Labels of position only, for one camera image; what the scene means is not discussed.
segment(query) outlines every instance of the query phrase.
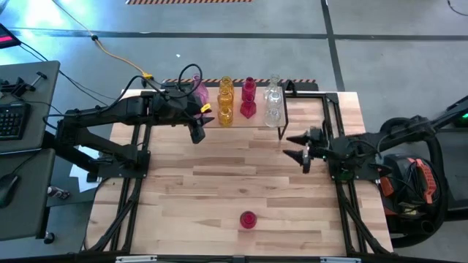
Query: screen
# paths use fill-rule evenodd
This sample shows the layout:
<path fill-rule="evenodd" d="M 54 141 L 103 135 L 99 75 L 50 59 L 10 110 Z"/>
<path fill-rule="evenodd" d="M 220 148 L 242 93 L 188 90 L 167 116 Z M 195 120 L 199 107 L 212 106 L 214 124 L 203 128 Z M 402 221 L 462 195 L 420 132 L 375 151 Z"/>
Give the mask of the screen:
<path fill-rule="evenodd" d="M 13 47 L 20 44 L 21 41 L 0 24 L 0 48 Z"/>

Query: yellow cable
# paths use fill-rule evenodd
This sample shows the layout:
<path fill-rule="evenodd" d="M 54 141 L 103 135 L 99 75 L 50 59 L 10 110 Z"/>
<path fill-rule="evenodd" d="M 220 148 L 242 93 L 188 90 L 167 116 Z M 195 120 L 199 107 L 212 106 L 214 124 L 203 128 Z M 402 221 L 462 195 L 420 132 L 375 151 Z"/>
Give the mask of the yellow cable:
<path fill-rule="evenodd" d="M 55 0 L 52 0 L 52 2 L 58 7 L 60 8 L 62 11 L 64 11 L 68 16 L 71 17 L 71 19 L 73 19 L 76 23 L 80 24 L 80 26 L 82 26 L 84 29 L 87 30 L 87 32 L 91 35 L 91 38 L 93 36 L 96 36 L 95 34 L 93 34 L 93 32 L 91 32 L 91 30 L 89 30 L 85 25 L 83 25 L 82 23 L 80 23 L 80 21 L 76 20 L 70 13 L 68 13 L 60 4 L 58 4 Z M 113 58 L 116 58 L 120 61 L 123 61 L 125 63 L 127 63 L 128 65 L 130 66 L 133 66 L 134 68 L 136 68 L 138 71 L 141 72 L 141 75 L 146 78 L 146 79 L 151 79 L 153 77 L 153 75 L 149 74 L 149 73 L 146 73 L 144 70 L 142 70 L 139 66 L 133 64 L 131 61 L 128 61 L 126 60 L 125 58 L 122 58 L 122 57 L 119 57 L 117 55 L 114 55 L 112 54 L 111 52 L 107 51 L 103 46 L 102 46 L 102 43 L 96 38 L 92 38 L 96 43 L 97 45 L 99 45 L 99 47 L 101 48 L 102 51 L 104 51 L 104 53 L 108 54 L 109 56 L 113 57 Z"/>

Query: shelf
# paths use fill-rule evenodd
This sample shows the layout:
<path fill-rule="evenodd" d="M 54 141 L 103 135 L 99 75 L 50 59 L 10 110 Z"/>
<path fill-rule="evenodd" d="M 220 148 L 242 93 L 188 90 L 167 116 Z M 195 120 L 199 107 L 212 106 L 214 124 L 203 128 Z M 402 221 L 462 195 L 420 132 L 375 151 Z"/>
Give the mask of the shelf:
<path fill-rule="evenodd" d="M 257 104 L 257 113 L 252 117 L 246 118 L 241 113 L 242 105 L 242 88 L 234 87 L 234 120 L 233 125 L 230 127 L 223 127 L 218 122 L 218 88 L 208 88 L 208 103 L 211 105 L 212 113 L 205 114 L 206 117 L 214 117 L 215 120 L 207 123 L 205 128 L 265 128 L 268 126 L 265 125 L 265 110 L 266 110 L 266 100 L 263 98 L 266 87 L 257 87 L 257 92 L 255 94 L 255 103 Z M 281 107 L 282 119 L 278 127 L 286 126 L 286 112 L 284 111 L 284 103 Z"/>

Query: magenta glass bottle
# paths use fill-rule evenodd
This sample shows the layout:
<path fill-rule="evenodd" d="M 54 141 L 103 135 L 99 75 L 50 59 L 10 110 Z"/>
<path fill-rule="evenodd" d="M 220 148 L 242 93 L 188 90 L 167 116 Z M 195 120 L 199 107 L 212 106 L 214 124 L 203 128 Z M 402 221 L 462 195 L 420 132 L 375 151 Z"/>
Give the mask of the magenta glass bottle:
<path fill-rule="evenodd" d="M 255 92 L 257 92 L 257 84 L 252 77 L 248 77 L 242 85 L 242 101 L 245 102 L 248 96 L 253 96 L 255 100 Z"/>
<path fill-rule="evenodd" d="M 254 99 L 255 97 L 253 95 L 246 94 L 245 100 L 242 102 L 241 113 L 246 116 L 246 118 L 250 118 L 257 113 L 257 105 L 255 104 Z"/>
<path fill-rule="evenodd" d="M 193 75 L 193 85 L 196 87 L 199 83 L 197 90 L 194 91 L 194 94 L 200 98 L 202 104 L 205 105 L 208 102 L 208 89 L 205 86 L 205 83 L 200 79 L 199 74 Z"/>

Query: computer mouse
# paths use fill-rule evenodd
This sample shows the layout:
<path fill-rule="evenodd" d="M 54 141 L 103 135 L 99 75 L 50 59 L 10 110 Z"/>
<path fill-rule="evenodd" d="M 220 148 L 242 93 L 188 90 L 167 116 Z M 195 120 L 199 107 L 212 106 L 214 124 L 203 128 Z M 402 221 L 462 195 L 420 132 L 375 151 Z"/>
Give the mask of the computer mouse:
<path fill-rule="evenodd" d="M 19 180 L 20 177 L 13 173 L 0 177 L 0 208 L 11 203 Z"/>

